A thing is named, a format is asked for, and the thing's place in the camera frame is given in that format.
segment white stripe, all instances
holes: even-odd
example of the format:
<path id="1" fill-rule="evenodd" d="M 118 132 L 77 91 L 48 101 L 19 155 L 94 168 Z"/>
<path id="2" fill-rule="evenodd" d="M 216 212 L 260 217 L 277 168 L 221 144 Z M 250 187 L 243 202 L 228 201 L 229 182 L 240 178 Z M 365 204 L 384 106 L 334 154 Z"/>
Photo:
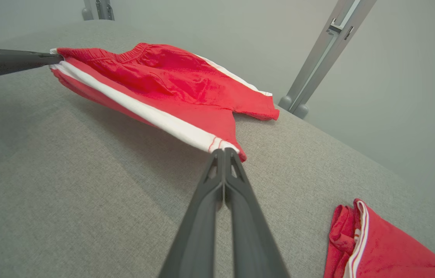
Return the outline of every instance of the white stripe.
<path id="1" fill-rule="evenodd" d="M 223 141 L 221 138 L 216 137 L 214 134 L 208 133 L 203 129 L 200 129 L 190 123 L 187 123 L 169 113 L 161 111 L 154 108 L 148 104 L 140 102 L 132 97 L 125 95 L 124 93 L 111 88 L 108 85 L 103 84 L 98 81 L 90 74 L 83 72 L 82 70 L 76 68 L 74 65 L 62 61 L 59 64 L 51 65 L 51 69 L 59 70 L 62 74 L 65 74 L 87 86 L 92 87 L 95 90 L 103 93 L 107 97 L 111 98 L 115 102 L 119 103 L 121 106 L 129 109 L 129 111 L 137 114 L 138 116 L 144 118 L 153 125 L 165 130 L 169 134 L 175 136 L 176 138 L 182 140 L 183 142 L 194 146 L 198 149 L 212 152 L 219 147 L 226 148 L 231 147 L 239 153 L 238 148 L 233 144 Z"/>
<path id="2" fill-rule="evenodd" d="M 229 70 L 227 70 L 224 67 L 222 67 L 222 66 L 212 62 L 211 60 L 209 60 L 207 58 L 204 58 L 202 56 L 198 56 L 198 57 L 202 58 L 205 62 L 207 62 L 207 64 L 209 64 L 212 67 L 216 68 L 217 70 L 219 70 L 220 72 L 224 73 L 225 75 L 233 78 L 235 81 L 238 81 L 241 84 L 247 86 L 248 88 L 250 88 L 250 89 L 252 89 L 252 90 L 254 90 L 254 91 L 258 92 L 258 93 L 261 93 L 262 95 L 266 95 L 268 97 L 272 95 L 269 92 L 264 92 L 264 91 L 258 90 L 257 87 L 253 86 L 252 84 L 247 83 L 247 81 L 244 81 L 241 77 L 237 76 L 236 74 L 233 74 Z"/>
<path id="3" fill-rule="evenodd" d="M 343 278 L 356 278 L 356 271 L 358 271 L 358 266 L 360 265 L 360 261 L 362 260 L 363 252 L 365 250 L 365 247 L 367 246 L 367 240 L 369 237 L 370 216 L 367 206 L 365 206 L 364 202 L 362 201 L 358 201 L 357 205 L 358 209 L 362 211 L 360 240 L 356 242 L 355 251 L 353 252 L 351 257 L 349 257 L 348 263 L 344 268 Z"/>

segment red fabric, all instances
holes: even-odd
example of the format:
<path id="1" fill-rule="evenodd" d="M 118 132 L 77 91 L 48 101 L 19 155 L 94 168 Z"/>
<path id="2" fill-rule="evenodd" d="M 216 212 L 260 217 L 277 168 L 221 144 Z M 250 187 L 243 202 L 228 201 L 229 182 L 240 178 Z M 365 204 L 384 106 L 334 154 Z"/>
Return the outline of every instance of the red fabric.
<path id="1" fill-rule="evenodd" d="M 277 120 L 279 110 L 265 96 L 182 49 L 138 44 L 123 54 L 103 49 L 57 49 L 65 60 L 125 95 L 167 112 L 236 146 L 233 112 Z M 53 70 L 60 82 L 82 97 L 150 124 L 103 93 Z"/>
<path id="2" fill-rule="evenodd" d="M 355 199 L 354 207 L 340 205 L 334 211 L 324 278 L 342 278 L 345 271 L 347 278 L 435 278 L 434 253 L 383 220 L 360 199 Z M 364 227 L 362 218 L 368 220 Z M 367 231 L 364 248 L 361 231 Z M 361 258 L 354 275 L 348 271 L 355 267 L 350 257 Z"/>

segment clothing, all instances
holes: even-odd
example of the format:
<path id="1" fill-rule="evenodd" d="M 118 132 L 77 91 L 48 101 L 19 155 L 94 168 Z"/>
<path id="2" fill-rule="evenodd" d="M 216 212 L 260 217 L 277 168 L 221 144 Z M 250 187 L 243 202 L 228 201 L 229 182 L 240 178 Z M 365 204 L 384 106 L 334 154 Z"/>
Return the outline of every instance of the clothing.
<path id="1" fill-rule="evenodd" d="M 435 278 L 435 254 L 360 199 L 332 217 L 324 278 Z"/>
<path id="2" fill-rule="evenodd" d="M 174 46 L 138 44 L 123 54 L 103 49 L 52 49 L 65 61 L 52 65 L 73 92 L 211 153 L 231 147 L 242 161 L 233 112 L 277 120 L 272 94 L 212 61 Z"/>

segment folded red garment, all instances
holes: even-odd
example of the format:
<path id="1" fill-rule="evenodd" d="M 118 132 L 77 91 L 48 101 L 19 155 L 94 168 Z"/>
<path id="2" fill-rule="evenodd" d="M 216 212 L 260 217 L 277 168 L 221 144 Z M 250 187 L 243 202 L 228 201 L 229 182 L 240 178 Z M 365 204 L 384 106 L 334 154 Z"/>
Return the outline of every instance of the folded red garment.
<path id="1" fill-rule="evenodd" d="M 246 160 L 233 112 L 260 120 L 279 116 L 271 93 L 177 47 L 138 44 L 123 54 L 68 48 L 51 53 L 64 57 L 51 70 L 73 92 L 209 153 L 231 147 Z"/>
<path id="2" fill-rule="evenodd" d="M 360 199 L 332 217 L 324 278 L 435 278 L 435 254 Z"/>

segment gray textured fabric surface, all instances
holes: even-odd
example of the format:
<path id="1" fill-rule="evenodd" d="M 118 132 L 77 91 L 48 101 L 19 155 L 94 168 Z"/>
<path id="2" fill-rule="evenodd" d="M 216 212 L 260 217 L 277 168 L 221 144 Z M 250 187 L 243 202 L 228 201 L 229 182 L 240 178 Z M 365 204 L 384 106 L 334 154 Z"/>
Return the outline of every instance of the gray textured fabric surface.
<path id="1" fill-rule="evenodd" d="M 1 48 L 131 49 L 109 21 L 19 37 Z M 244 168 L 292 277 L 321 277 L 338 204 L 362 198 L 435 252 L 435 201 L 281 111 L 236 115 Z M 0 277 L 155 277 L 208 154 L 89 102 L 39 68 L 0 77 Z M 232 276 L 230 213 L 217 219 L 216 276 Z"/>

